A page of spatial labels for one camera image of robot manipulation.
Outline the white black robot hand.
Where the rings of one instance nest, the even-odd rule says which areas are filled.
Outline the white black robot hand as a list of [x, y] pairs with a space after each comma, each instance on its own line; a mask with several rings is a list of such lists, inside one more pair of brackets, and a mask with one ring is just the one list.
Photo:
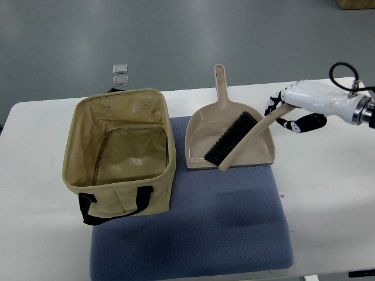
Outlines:
[[301, 80], [271, 96], [264, 115], [274, 111], [278, 104], [302, 108], [309, 114], [294, 121], [278, 118], [276, 122], [295, 133], [304, 133], [324, 127], [331, 115], [351, 124], [353, 110], [364, 96], [359, 93], [354, 98], [348, 98], [347, 92], [337, 86]]

